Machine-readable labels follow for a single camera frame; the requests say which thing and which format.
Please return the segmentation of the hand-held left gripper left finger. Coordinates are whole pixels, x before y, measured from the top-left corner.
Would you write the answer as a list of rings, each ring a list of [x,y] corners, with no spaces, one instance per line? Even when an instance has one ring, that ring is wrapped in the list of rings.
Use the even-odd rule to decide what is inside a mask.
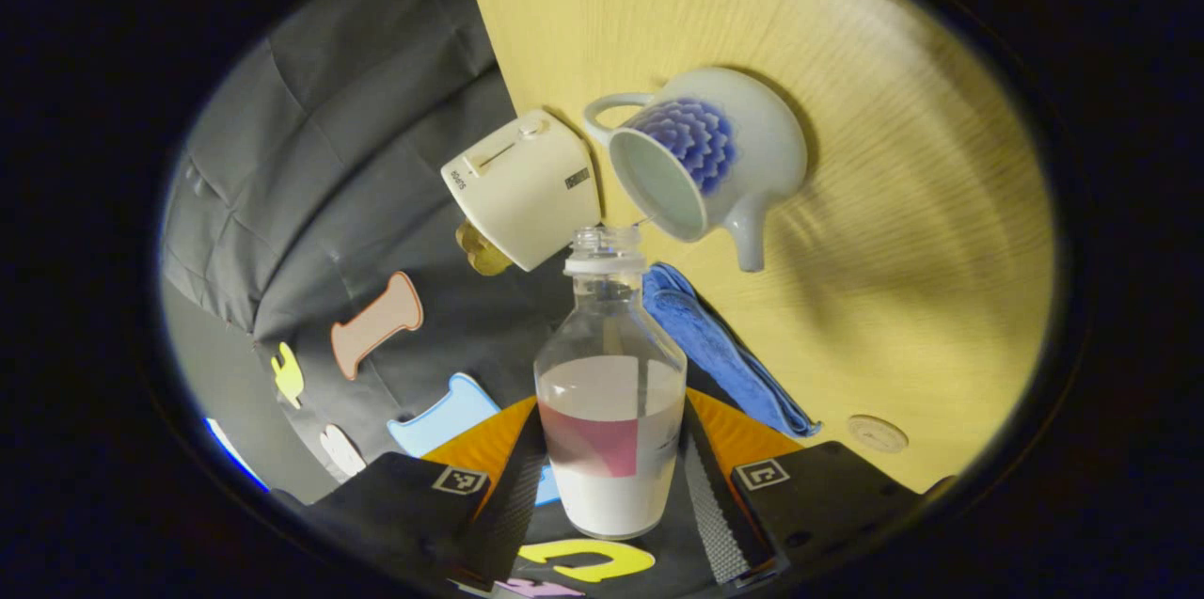
[[[424,457],[383,453],[303,518],[407,587],[486,593],[529,534],[545,456],[537,402],[526,398]]]

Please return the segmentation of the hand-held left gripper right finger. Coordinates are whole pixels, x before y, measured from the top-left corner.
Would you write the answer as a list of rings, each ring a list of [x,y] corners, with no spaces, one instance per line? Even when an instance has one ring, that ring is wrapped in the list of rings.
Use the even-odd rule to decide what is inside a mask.
[[[687,390],[679,453],[715,582],[762,588],[833,573],[911,523],[922,496],[840,441],[804,447]]]

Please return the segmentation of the clear plastic water bottle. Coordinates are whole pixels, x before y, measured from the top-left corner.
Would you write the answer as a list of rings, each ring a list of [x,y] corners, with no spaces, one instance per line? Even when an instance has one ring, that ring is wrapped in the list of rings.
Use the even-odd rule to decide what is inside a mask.
[[[615,542],[661,521],[687,401],[687,356],[644,304],[648,269],[637,229],[578,230],[563,265],[576,304],[533,363],[563,512]]]

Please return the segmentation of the round coaster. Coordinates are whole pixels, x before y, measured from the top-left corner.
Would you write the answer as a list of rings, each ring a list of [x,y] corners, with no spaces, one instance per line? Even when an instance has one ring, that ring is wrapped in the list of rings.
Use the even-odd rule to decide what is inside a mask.
[[[899,453],[908,447],[908,435],[895,423],[870,415],[854,415],[846,420],[848,433],[864,447],[883,453]]]

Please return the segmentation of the white blue-patterned teacup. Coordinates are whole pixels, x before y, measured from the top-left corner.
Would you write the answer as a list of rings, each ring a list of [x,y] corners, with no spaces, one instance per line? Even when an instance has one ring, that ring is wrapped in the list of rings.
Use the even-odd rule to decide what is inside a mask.
[[[622,192],[663,233],[696,243],[722,229],[740,272],[765,269],[768,210],[799,191],[808,166],[799,120],[769,85],[694,69],[654,93],[603,95],[583,123]]]

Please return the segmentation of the blue folded towel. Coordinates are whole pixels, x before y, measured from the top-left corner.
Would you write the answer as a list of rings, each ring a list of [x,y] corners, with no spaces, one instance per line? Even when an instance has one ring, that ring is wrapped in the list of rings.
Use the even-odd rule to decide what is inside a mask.
[[[708,373],[749,419],[796,439],[810,439],[821,432],[820,420],[809,419],[718,312],[706,307],[675,266],[649,266],[643,277],[643,307],[687,355],[689,362]]]

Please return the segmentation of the brown toast slice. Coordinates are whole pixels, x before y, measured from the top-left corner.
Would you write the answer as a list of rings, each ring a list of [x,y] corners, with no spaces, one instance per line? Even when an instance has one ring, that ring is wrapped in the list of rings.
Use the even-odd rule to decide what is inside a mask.
[[[506,253],[500,251],[486,236],[482,235],[470,219],[460,223],[455,239],[466,255],[470,268],[482,275],[498,275],[513,265]]]

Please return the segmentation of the white toaster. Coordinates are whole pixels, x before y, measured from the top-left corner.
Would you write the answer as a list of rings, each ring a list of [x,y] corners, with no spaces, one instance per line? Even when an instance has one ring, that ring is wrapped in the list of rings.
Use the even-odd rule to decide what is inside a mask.
[[[533,272],[601,223],[594,158],[582,137],[531,109],[439,168],[477,233],[517,268]]]

